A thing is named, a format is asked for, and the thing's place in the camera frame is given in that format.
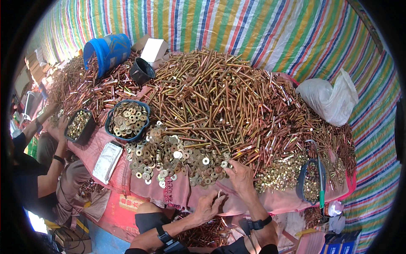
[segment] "hand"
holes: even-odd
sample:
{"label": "hand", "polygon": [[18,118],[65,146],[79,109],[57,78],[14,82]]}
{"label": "hand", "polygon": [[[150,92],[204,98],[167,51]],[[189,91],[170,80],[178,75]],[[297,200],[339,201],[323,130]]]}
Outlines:
{"label": "hand", "polygon": [[229,160],[228,163],[230,163],[233,168],[226,167],[224,170],[230,176],[230,181],[238,195],[240,195],[241,198],[251,198],[252,195],[256,195],[253,184],[253,170],[235,160]]}
{"label": "hand", "polygon": [[61,116],[59,119],[59,125],[58,125],[58,137],[59,137],[59,142],[61,141],[66,141],[65,138],[65,128],[66,125],[68,124],[68,118],[65,117],[64,115]]}
{"label": "hand", "polygon": [[47,114],[47,116],[50,117],[51,115],[53,115],[56,112],[58,106],[59,105],[55,102],[49,104],[45,109],[45,113]]}
{"label": "hand", "polygon": [[191,215],[198,226],[208,222],[216,214],[218,214],[218,208],[226,198],[226,195],[216,198],[213,203],[213,199],[217,196],[217,194],[218,191],[212,190],[207,196],[202,196],[199,198],[196,211]]}

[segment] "blue box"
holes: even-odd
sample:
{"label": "blue box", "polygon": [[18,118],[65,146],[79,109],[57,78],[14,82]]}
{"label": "blue box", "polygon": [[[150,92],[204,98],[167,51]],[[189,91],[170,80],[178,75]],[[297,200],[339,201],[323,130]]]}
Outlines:
{"label": "blue box", "polygon": [[327,234],[321,254],[353,254],[361,236],[361,230],[343,233]]}

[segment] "green handle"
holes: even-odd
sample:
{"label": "green handle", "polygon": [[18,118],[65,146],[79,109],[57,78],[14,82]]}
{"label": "green handle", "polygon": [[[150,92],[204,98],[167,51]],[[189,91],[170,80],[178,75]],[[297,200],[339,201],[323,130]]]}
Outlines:
{"label": "green handle", "polygon": [[324,191],[320,191],[320,208],[324,208]]}

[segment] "white plastic bag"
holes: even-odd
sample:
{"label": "white plastic bag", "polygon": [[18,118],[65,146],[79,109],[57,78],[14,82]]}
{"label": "white plastic bag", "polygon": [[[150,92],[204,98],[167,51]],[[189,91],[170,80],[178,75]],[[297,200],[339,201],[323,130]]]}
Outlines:
{"label": "white plastic bag", "polygon": [[303,100],[328,123],[340,127],[350,118],[358,103],[358,94],[350,76],[343,68],[334,87],[320,78],[305,80],[296,88]]}

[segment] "black shorts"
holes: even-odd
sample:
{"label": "black shorts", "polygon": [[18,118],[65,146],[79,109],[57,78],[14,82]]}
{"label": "black shorts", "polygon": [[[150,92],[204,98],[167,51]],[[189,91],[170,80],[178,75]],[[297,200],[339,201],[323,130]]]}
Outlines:
{"label": "black shorts", "polygon": [[[135,224],[140,234],[169,223],[171,223],[170,219],[163,213],[140,213],[135,215]],[[212,254],[249,254],[249,252],[245,247],[244,238],[240,237],[230,245],[218,247],[212,251]]]}

